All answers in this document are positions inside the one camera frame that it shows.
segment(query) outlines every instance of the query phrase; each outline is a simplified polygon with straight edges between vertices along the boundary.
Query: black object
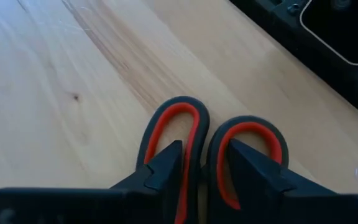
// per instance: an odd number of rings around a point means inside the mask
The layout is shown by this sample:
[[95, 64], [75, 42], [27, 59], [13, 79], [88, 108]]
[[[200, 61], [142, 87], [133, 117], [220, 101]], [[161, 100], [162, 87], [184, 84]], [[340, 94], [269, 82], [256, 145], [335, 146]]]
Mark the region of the black object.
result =
[[[183, 161], [177, 140], [154, 157], [163, 127], [182, 112], [194, 117]], [[198, 223], [200, 153], [208, 126], [208, 110], [198, 100], [168, 100], [147, 126], [132, 175], [109, 190], [2, 189], [0, 224]], [[261, 135], [272, 159], [231, 139], [243, 131]], [[224, 186], [225, 151], [238, 199]], [[205, 168], [208, 223], [358, 223], [358, 195], [325, 189], [288, 170], [288, 162], [284, 137], [268, 121], [239, 116], [223, 123], [211, 140]]]
[[358, 108], [358, 0], [230, 0]]

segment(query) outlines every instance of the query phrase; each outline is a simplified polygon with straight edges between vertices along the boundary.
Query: wooden surface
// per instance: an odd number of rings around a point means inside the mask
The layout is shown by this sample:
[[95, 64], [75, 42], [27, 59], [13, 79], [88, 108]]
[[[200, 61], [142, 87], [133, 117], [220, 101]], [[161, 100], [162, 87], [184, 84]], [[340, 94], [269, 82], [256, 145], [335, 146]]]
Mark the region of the wooden surface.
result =
[[[177, 95], [208, 107], [208, 139], [261, 116], [291, 169], [358, 192], [358, 111], [226, 0], [0, 0], [0, 187], [112, 186]], [[182, 118], [160, 147], [185, 138]]]

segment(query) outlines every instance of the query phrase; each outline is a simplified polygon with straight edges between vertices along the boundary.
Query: wooden table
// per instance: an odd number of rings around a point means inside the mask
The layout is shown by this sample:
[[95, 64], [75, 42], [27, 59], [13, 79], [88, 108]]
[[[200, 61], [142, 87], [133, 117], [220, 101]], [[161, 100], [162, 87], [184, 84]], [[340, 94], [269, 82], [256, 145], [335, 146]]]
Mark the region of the wooden table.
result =
[[[358, 111], [228, 1], [0, 0], [0, 187], [112, 186], [177, 95], [208, 107], [208, 139], [261, 116], [290, 169], [358, 192]], [[190, 126], [172, 121], [159, 148]]]

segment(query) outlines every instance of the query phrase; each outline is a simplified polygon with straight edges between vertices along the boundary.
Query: red rubber insert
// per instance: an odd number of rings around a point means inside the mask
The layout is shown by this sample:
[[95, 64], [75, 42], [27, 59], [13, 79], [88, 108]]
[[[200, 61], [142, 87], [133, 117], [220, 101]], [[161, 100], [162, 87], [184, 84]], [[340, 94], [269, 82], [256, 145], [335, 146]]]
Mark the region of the red rubber insert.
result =
[[236, 124], [225, 133], [219, 145], [218, 163], [216, 164], [216, 175], [218, 180], [218, 189], [221, 193], [223, 200], [230, 207], [236, 210], [241, 209], [240, 204], [238, 200], [234, 199], [232, 196], [229, 195], [229, 193], [226, 190], [226, 186], [224, 185], [223, 159], [224, 159], [224, 152], [227, 148], [227, 144], [229, 144], [229, 140], [233, 138], [235, 134], [244, 131], [252, 131], [261, 135], [270, 149], [271, 159], [278, 162], [279, 164], [282, 163], [282, 148], [280, 145], [280, 141], [277, 139], [276, 135], [271, 130], [269, 130], [269, 128], [266, 128], [265, 126], [259, 123], [249, 121], [249, 122]]
[[191, 148], [193, 147], [194, 138], [196, 135], [197, 127], [200, 123], [200, 114], [198, 110], [189, 103], [175, 103], [169, 106], [160, 116], [157, 123], [155, 124], [153, 133], [150, 137], [149, 145], [146, 150], [146, 156], [144, 159], [144, 164], [148, 163], [155, 154], [157, 148], [158, 140], [161, 137], [165, 125], [177, 114], [179, 113], [191, 113], [193, 116], [193, 125], [191, 127], [186, 148], [185, 148], [185, 158], [184, 158], [184, 171], [183, 177], [181, 180], [180, 186], [180, 195], [177, 208], [177, 215], [175, 217], [175, 224], [183, 223], [186, 220], [187, 216], [187, 186], [188, 186], [188, 172], [190, 167], [190, 156]]

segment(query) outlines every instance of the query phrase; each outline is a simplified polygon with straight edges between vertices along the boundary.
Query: scissor handle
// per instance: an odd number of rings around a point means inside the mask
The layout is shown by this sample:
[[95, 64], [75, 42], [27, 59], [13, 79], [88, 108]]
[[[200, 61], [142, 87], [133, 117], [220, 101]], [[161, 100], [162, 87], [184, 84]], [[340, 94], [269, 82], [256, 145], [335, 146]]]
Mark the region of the scissor handle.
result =
[[180, 113], [191, 113], [193, 125], [185, 147], [183, 177], [175, 223], [197, 223], [200, 157], [209, 128], [209, 113], [202, 102], [189, 96], [178, 96], [163, 103], [147, 125], [140, 144], [136, 167], [138, 169], [153, 158], [165, 125]]
[[270, 122], [255, 116], [238, 116], [220, 125], [208, 148], [208, 223], [224, 221], [223, 219], [219, 221], [218, 218], [210, 219], [210, 215], [214, 215], [218, 210], [222, 213], [226, 212], [232, 218], [236, 215], [240, 216], [240, 204], [228, 193], [224, 184], [223, 162], [229, 140], [242, 132], [253, 132], [261, 135], [270, 149], [270, 158], [282, 166], [288, 167], [288, 148], [285, 139]]

